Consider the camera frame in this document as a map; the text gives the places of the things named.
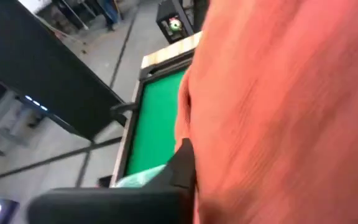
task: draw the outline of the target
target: gray floor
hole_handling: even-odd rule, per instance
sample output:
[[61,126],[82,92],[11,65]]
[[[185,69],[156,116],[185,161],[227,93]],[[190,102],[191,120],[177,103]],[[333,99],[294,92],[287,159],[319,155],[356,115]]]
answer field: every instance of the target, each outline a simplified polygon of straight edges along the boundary
[[[115,32],[107,32],[103,26],[103,18],[97,18],[91,25],[91,32],[81,31],[76,35],[77,38],[86,41],[87,45],[81,45],[72,40],[64,40],[64,43],[105,84],[110,85],[114,81],[112,89],[122,99],[130,101],[142,57],[167,46],[168,42],[155,23],[158,0],[143,0],[139,8],[135,7],[136,0],[126,0],[126,3],[126,17]],[[131,34],[113,79],[112,75],[134,16]],[[121,135],[122,127],[113,123],[98,136],[96,142]],[[87,140],[66,132],[49,120],[28,136],[28,141],[29,147],[12,148],[6,157],[0,157],[0,174],[90,144]],[[82,187],[93,187],[98,177],[112,173],[118,147],[119,144],[113,144],[91,152]],[[29,200],[36,195],[57,187],[75,186],[84,157],[84,154],[79,154],[1,178],[0,196],[21,203],[12,223],[26,223],[25,208]]]

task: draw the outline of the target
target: light green object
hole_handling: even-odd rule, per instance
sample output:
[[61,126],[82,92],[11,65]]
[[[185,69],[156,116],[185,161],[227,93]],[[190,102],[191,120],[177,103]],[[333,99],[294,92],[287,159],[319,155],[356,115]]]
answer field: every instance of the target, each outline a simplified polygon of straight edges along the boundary
[[114,187],[143,187],[147,182],[149,182],[153,177],[155,177],[161,170],[163,170],[165,165],[160,165],[152,169],[139,172],[137,174],[132,174],[127,177],[122,178]]
[[179,19],[171,19],[169,21],[169,28],[172,30],[172,31],[179,31],[181,30],[181,22]]
[[166,164],[173,156],[178,90],[184,74],[183,70],[145,86],[124,177]]

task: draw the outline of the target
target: table leg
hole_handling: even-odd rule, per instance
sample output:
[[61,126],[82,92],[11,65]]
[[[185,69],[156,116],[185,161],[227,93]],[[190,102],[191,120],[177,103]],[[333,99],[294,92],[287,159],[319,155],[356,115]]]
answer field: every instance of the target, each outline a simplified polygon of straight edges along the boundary
[[122,125],[122,127],[125,127],[125,123],[127,122],[127,117],[125,117],[122,114],[118,114],[115,117],[116,121]]
[[67,4],[67,2],[65,0],[62,0],[62,3],[64,3],[64,5],[66,5],[66,7],[74,14],[74,16],[82,23],[82,26],[84,27],[84,29],[88,30],[88,26],[86,26],[86,24],[81,20],[81,18],[77,15],[77,13],[75,13],[75,11]]
[[16,94],[13,91],[7,91],[0,99],[0,120],[11,109],[11,103],[14,101]]
[[10,142],[13,142],[15,144],[21,145],[21,146],[27,146],[27,143],[23,141],[23,139],[9,133],[5,129],[0,128],[0,136],[4,139],[7,139]]
[[96,14],[92,11],[92,9],[88,6],[88,4],[86,3],[86,1],[82,2],[82,5],[86,8],[86,10],[88,10],[88,12],[94,17],[96,18]]

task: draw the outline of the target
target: orange fabric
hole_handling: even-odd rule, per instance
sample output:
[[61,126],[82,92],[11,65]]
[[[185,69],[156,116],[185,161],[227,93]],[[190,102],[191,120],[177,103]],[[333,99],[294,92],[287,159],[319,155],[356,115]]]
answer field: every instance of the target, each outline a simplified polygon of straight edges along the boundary
[[358,223],[358,0],[212,1],[178,107],[201,223]]

